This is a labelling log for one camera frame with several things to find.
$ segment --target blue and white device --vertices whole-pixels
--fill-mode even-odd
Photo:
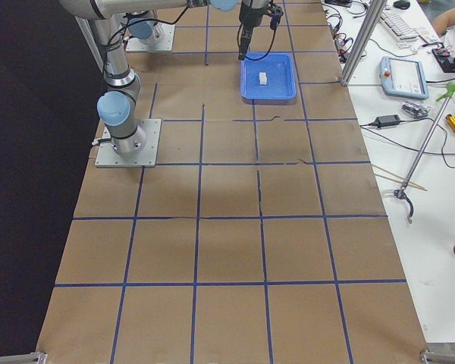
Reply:
[[[386,95],[418,100],[426,100],[430,96],[420,61],[383,57],[379,70]]]

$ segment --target small white cube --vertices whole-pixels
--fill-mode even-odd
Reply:
[[[268,78],[266,77],[266,72],[259,73],[259,84],[265,85],[268,82]]]

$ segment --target keyboard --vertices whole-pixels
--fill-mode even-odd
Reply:
[[[394,11],[383,10],[380,21],[398,43],[415,42],[418,39],[418,33]]]

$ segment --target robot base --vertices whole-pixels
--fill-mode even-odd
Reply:
[[[126,51],[129,53],[160,53],[172,52],[174,46],[175,25],[162,24],[164,37],[151,45],[141,43],[137,38],[128,41]]]
[[[99,145],[98,156],[95,166],[98,168],[129,168],[129,167],[155,167],[157,162],[158,141],[160,139],[161,119],[138,119],[138,127],[141,127],[146,135],[145,145],[137,152],[119,155],[110,143]],[[110,137],[105,128],[102,138]]]

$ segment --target black wall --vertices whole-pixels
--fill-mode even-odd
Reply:
[[[98,116],[101,75],[56,0],[0,0],[0,356],[46,314]]]

